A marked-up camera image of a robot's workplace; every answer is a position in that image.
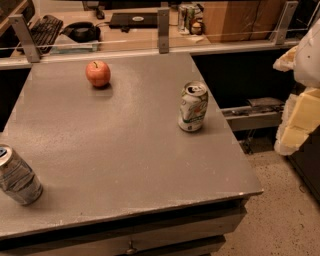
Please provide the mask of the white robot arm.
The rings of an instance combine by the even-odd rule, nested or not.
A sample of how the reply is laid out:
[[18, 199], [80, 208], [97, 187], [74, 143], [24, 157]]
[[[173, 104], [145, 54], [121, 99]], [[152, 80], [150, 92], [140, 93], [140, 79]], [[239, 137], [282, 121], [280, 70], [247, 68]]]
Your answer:
[[285, 102], [282, 122], [276, 133], [275, 151], [283, 156], [295, 153], [320, 126], [320, 20], [299, 44], [273, 64], [278, 71], [293, 71], [294, 80], [305, 89]]

